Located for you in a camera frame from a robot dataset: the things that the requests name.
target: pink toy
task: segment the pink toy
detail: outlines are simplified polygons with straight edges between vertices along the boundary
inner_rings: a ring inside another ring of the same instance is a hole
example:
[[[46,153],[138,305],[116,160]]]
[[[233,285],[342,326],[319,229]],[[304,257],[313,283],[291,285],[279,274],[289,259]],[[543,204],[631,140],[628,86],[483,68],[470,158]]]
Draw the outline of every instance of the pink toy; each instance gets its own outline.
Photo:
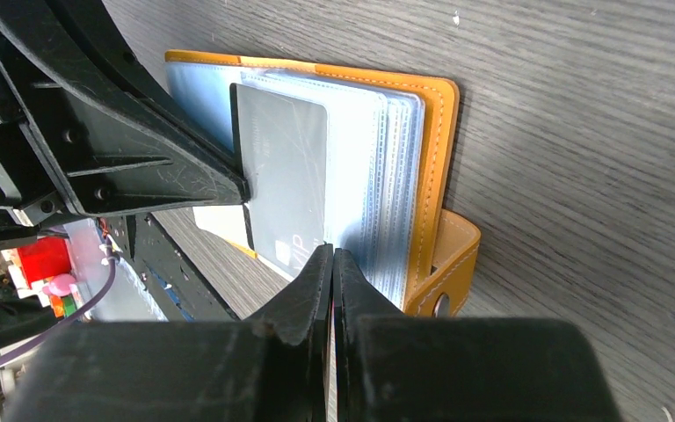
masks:
[[[74,284],[76,284],[76,279],[73,275],[56,275],[46,284],[45,287],[42,288],[42,293],[58,297],[68,296],[71,294],[71,285]]]

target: leather cover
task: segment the leather cover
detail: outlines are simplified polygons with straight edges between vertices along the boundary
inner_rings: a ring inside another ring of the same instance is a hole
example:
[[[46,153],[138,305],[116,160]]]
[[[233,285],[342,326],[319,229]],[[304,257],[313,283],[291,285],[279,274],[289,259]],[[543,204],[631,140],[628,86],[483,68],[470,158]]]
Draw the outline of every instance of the leather cover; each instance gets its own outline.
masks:
[[[480,230],[464,218],[441,209],[460,102],[459,89],[453,81],[321,63],[185,50],[168,51],[166,61],[292,69],[420,96],[425,102],[423,148],[403,311],[409,315],[430,316],[443,294],[449,297],[452,315],[461,309],[472,283]]]

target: wire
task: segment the wire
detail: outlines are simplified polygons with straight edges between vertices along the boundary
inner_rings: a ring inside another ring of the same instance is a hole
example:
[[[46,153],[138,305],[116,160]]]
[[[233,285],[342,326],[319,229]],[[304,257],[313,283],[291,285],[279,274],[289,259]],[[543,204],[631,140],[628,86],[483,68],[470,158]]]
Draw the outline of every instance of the wire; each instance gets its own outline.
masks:
[[[101,289],[99,289],[97,294],[94,295],[94,297],[92,297],[89,301],[87,301],[87,303],[85,303],[76,312],[63,318],[60,322],[58,322],[58,324],[52,326],[50,329],[46,331],[43,331],[42,333],[38,334],[35,338],[27,341],[26,343],[17,347],[16,349],[1,355],[0,367],[6,365],[12,360],[15,360],[19,356],[29,352],[35,346],[45,341],[45,339],[48,336],[51,336],[52,333],[58,332],[63,328],[69,326],[71,323],[73,323],[79,317],[81,317],[84,313],[86,313],[86,311],[93,308],[94,305],[96,305],[100,300],[102,300],[103,297],[105,297],[107,292],[110,291],[110,287],[112,287],[113,283],[115,282],[116,262],[119,259],[116,255],[113,254],[113,246],[109,237],[105,239],[105,259],[107,259],[107,264],[110,267],[110,273],[107,275],[107,281],[105,282],[105,285]]]

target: gray wooden table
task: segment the gray wooden table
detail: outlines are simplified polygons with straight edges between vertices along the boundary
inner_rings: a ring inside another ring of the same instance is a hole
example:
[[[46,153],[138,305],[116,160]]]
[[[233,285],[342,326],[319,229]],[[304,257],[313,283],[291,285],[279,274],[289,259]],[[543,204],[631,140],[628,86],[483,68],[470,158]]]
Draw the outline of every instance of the gray wooden table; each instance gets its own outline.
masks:
[[[483,231],[463,315],[580,325],[626,420],[675,420],[675,0],[106,0],[139,60],[190,48],[446,76],[446,206]],[[282,281],[159,215],[237,311]]]

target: gray card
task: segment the gray card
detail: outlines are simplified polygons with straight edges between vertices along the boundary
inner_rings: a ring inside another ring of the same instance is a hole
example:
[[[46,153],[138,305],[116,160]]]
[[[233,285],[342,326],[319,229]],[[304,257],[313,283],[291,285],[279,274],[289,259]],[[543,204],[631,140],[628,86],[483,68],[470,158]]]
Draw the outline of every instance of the gray card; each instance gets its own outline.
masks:
[[[254,250],[296,276],[324,239],[327,111],[233,85],[235,150],[250,182]]]

